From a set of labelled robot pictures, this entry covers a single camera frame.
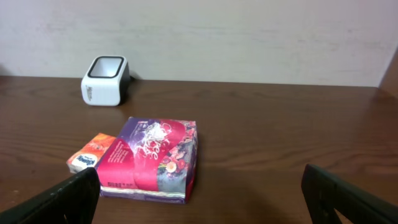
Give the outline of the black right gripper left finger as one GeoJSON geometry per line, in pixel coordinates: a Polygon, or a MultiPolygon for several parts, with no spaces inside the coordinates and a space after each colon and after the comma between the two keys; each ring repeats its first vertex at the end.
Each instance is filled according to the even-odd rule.
{"type": "Polygon", "coordinates": [[[91,223],[99,196],[97,172],[89,167],[1,212],[1,223],[91,223]]]}

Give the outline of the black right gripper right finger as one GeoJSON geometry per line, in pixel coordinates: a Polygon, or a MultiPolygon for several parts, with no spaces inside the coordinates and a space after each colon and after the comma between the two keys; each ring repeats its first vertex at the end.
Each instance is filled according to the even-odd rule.
{"type": "Polygon", "coordinates": [[[307,164],[301,189],[313,223],[397,223],[397,207],[326,170],[307,164]]]}

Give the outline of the purple red tissue pack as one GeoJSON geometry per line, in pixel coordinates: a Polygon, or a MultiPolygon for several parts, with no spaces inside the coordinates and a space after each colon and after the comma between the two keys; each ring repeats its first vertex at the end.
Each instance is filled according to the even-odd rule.
{"type": "Polygon", "coordinates": [[[103,197],[187,203],[196,174],[195,121],[130,117],[95,169],[103,197]]]}

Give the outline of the orange tissue pocket pack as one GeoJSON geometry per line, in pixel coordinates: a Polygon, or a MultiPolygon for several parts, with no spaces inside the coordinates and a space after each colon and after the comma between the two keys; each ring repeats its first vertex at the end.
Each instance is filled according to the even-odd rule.
{"type": "Polygon", "coordinates": [[[88,167],[94,167],[115,139],[114,136],[98,133],[67,160],[69,171],[76,174],[88,167]]]}

